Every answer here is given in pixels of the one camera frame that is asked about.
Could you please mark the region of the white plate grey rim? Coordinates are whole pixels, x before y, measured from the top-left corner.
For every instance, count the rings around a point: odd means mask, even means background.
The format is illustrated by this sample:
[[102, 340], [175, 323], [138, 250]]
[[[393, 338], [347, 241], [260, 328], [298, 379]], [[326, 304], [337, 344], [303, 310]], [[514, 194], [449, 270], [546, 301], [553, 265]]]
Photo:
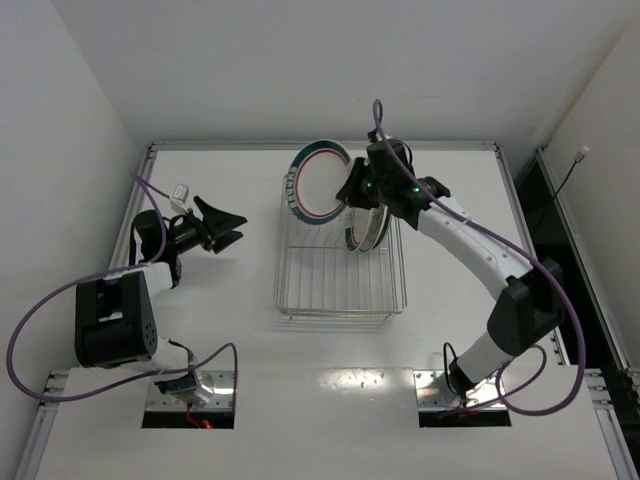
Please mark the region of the white plate grey rim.
[[360, 244], [360, 250], [362, 252], [368, 252], [381, 243], [388, 229], [389, 218], [389, 209], [385, 205], [381, 205], [372, 211], [366, 235]]

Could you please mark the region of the green red rimmed plate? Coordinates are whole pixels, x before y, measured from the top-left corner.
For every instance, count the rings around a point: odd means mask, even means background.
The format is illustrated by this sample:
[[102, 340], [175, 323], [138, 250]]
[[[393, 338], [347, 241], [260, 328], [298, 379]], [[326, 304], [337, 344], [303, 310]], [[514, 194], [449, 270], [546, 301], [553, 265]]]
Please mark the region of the green red rimmed plate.
[[285, 175], [285, 202], [293, 215], [309, 225], [333, 221], [346, 205], [335, 199], [351, 169], [344, 146], [331, 139], [305, 145]]
[[349, 208], [345, 215], [345, 244], [349, 251], [363, 251], [373, 211]]

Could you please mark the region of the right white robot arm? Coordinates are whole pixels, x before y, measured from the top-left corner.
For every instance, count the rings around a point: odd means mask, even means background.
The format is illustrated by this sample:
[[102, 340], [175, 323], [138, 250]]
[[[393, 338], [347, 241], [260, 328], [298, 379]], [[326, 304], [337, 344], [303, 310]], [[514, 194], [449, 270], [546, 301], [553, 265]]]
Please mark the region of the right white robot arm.
[[433, 177], [417, 178], [397, 139], [379, 140], [356, 159], [336, 195], [349, 206], [385, 206], [414, 230], [431, 238], [461, 262], [495, 301], [485, 332], [445, 370], [449, 390], [467, 392], [555, 329], [563, 320], [559, 295], [546, 281], [561, 268], [535, 269], [526, 258], [474, 228], [450, 190]]

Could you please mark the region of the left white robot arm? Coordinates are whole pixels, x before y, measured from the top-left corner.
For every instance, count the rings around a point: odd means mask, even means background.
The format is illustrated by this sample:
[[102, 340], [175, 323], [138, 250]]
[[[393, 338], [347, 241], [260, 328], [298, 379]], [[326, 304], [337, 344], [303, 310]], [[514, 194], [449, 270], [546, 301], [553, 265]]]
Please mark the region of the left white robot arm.
[[179, 285], [181, 254], [196, 247], [220, 253], [242, 238], [239, 228], [247, 220], [200, 197], [194, 203], [170, 220], [153, 210], [138, 213], [130, 229], [129, 269], [77, 285], [75, 353], [85, 368], [149, 373], [161, 394], [203, 407], [214, 380], [188, 347], [159, 335], [152, 299]]

